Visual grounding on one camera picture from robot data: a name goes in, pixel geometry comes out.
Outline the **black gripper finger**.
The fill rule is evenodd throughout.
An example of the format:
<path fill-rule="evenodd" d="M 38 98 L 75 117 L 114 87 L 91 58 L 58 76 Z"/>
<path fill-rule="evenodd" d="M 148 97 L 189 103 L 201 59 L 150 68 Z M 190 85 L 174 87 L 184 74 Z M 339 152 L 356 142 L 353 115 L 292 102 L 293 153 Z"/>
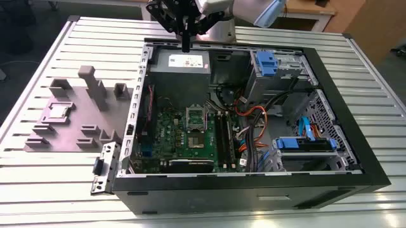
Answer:
<path fill-rule="evenodd" d="M 224 0 L 188 1 L 188 52 L 192 48 L 192 39 L 204 35 L 225 17 Z"/>
<path fill-rule="evenodd" d="M 146 10 L 168 32 L 178 35 L 178 39 L 182 41 L 182 51 L 188 52 L 188 29 L 185 24 L 188 1 L 150 0 Z"/>

